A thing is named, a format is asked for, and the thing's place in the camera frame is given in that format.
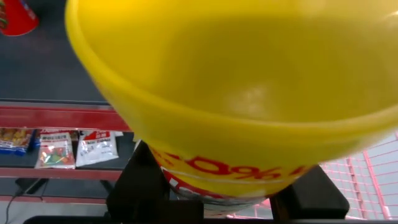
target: snack bag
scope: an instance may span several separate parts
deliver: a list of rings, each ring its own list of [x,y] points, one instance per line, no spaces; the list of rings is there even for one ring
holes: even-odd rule
[[[69,132],[40,134],[39,158],[35,168],[75,168],[75,158],[73,157],[72,140]]]
[[[118,157],[113,131],[83,131],[77,149],[77,167]]]
[[[33,129],[1,128],[0,152],[23,156],[32,139]]]

